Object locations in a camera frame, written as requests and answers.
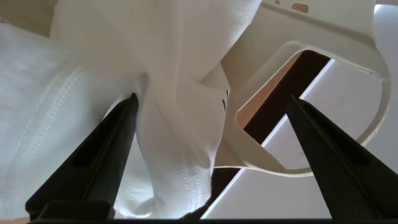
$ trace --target oval hole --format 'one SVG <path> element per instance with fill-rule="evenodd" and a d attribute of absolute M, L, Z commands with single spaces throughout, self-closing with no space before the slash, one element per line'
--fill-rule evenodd
<path fill-rule="evenodd" d="M 294 10 L 296 10 L 296 11 L 299 11 L 299 12 L 304 12 L 304 13 L 307 13 L 308 10 L 309 10 L 307 4 L 298 3 L 298 2 L 293 3 L 292 6 L 291 6 L 290 8 L 291 8 L 291 9 L 294 9 Z"/>

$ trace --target white cloth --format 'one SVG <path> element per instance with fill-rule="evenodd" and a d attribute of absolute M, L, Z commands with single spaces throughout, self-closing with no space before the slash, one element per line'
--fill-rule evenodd
<path fill-rule="evenodd" d="M 87 63 L 94 62 L 96 71 L 105 75 L 97 79 L 92 75 L 97 72 L 79 70 L 80 77 L 87 78 L 74 81 L 74 91 L 65 87 L 71 95 L 66 97 L 69 110 L 64 106 L 64 112 L 57 109 L 57 117 L 40 119 L 41 123 L 57 124 L 45 126 L 46 133 L 52 133 L 51 138 L 25 137 L 24 147 L 40 142 L 34 148 L 40 148 L 41 156 L 26 155 L 40 168 L 23 166 L 20 161 L 25 155 L 10 159 L 17 164 L 6 175 L 13 175 L 11 178 L 18 181 L 12 184 L 14 190 L 6 186 L 2 191 L 2 196 L 8 194 L 5 200 L 1 199 L 2 204 L 15 205 L 8 211 L 3 207 L 4 215 L 21 216 L 24 200 L 98 124 L 98 117 L 108 109 L 104 105 L 111 104 L 109 99 L 129 91 L 139 95 L 137 136 L 115 203 L 118 217 L 179 218 L 204 205 L 211 193 L 211 173 L 228 99 L 229 86 L 220 60 L 249 25 L 259 3 L 59 0 L 51 39 L 86 54 L 90 60 Z M 40 102 L 39 93 L 43 94 L 48 85 L 40 80 L 24 85 L 38 92 L 37 96 L 32 95 L 30 104 Z M 49 102 L 65 104 L 66 98 Z M 42 110 L 39 114 L 49 112 Z M 9 143 L 18 145 L 18 141 Z M 30 182 L 21 180 L 19 174 L 26 178 L 25 172 L 32 177 L 28 178 Z M 31 187 L 28 183 L 32 181 L 35 183 Z M 22 190 L 25 193 L 16 196 Z"/>

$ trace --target white table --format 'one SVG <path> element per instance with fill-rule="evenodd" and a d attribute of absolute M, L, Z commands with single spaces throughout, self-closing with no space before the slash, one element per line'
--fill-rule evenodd
<path fill-rule="evenodd" d="M 376 9 L 376 42 L 390 69 L 393 96 L 384 124 L 366 148 L 398 172 L 398 6 Z M 302 98 L 356 138 L 376 114 L 381 82 L 331 61 Z M 308 167 L 286 117 L 262 145 L 290 169 Z M 330 218 L 330 213 L 314 177 L 294 179 L 241 170 L 203 218 Z"/>

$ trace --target dark gap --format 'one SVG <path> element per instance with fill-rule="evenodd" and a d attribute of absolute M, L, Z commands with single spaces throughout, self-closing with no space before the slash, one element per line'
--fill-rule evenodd
<path fill-rule="evenodd" d="M 268 96 L 244 130 L 259 144 L 264 142 L 275 125 L 285 115 L 285 106 L 291 95 L 299 97 L 328 63 L 329 59 L 313 51 L 306 50 L 302 52 L 301 56 L 281 79 L 275 90 Z M 211 178 L 211 197 L 209 201 L 197 211 L 185 215 L 183 219 L 200 219 L 238 171 L 239 169 L 234 168 L 215 169 Z"/>

